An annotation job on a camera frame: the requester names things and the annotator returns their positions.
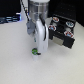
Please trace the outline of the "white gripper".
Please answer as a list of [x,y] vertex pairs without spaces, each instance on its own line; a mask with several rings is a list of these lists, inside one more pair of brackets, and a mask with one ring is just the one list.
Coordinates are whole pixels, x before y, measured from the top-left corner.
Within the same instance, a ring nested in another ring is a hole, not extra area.
[[37,20],[33,22],[30,20],[26,23],[27,25],[27,33],[32,35],[37,44],[37,51],[39,53],[44,53],[48,48],[48,27],[41,20]]

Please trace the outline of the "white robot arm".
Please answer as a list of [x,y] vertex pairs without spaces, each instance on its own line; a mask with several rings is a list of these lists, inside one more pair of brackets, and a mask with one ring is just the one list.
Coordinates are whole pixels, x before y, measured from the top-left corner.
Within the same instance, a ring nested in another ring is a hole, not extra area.
[[49,32],[45,20],[48,16],[50,0],[29,0],[29,21],[27,32],[33,35],[37,44],[37,52],[43,53],[48,48]]

